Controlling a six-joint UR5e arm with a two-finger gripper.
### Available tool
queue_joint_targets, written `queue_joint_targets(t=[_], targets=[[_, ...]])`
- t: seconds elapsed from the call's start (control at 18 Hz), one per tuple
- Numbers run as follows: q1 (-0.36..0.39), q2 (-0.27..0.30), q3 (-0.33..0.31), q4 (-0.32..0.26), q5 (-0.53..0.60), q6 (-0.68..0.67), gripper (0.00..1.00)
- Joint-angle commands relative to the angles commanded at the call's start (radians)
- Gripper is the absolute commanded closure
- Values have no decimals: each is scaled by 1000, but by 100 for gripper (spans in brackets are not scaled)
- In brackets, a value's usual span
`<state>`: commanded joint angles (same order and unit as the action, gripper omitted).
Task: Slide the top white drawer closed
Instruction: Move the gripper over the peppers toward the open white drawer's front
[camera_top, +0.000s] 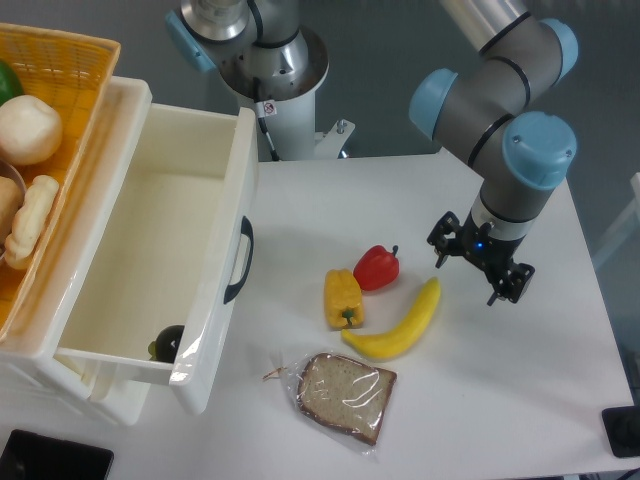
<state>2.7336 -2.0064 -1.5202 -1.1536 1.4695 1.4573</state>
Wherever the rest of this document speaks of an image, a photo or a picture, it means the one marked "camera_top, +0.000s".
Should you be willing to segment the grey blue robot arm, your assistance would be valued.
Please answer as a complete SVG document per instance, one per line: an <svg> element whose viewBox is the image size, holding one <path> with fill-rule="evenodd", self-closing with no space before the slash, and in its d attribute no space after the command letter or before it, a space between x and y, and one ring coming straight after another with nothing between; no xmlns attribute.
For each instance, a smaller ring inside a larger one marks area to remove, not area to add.
<svg viewBox="0 0 640 480"><path fill-rule="evenodd" d="M572 128L529 106L574 67L578 42L566 24L536 19L521 1L442 5L482 63L468 77L430 73L409 117L483 182L466 219L445 213L427 241L439 264L462 257L482 271L491 302L516 303L535 269L514 254L577 154Z"/></svg>

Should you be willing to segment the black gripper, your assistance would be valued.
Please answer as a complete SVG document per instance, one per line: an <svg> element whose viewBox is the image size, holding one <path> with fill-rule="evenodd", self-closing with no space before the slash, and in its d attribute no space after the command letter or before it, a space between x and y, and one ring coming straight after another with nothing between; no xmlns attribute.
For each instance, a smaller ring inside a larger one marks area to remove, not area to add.
<svg viewBox="0 0 640 480"><path fill-rule="evenodd" d="M434 225L427 243L437 255L436 267L449 257L461 254L482 270L493 288L487 301L492 306L497 300L515 304L526 292L535 274L535 268L513 260L515 251L525 237L525 224L513 223L492 215L487 210L470 211L464 222L451 211L446 212Z"/></svg>

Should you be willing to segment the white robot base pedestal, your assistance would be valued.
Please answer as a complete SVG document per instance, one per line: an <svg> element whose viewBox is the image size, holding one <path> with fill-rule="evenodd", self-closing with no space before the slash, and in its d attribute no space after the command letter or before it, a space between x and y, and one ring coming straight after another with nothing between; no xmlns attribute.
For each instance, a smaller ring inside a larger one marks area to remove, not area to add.
<svg viewBox="0 0 640 480"><path fill-rule="evenodd" d="M345 157L354 124L339 119L326 132L316 128L329 55L301 24L298 2L183 1L165 26L194 69L217 72L238 106L254 111L259 160Z"/></svg>

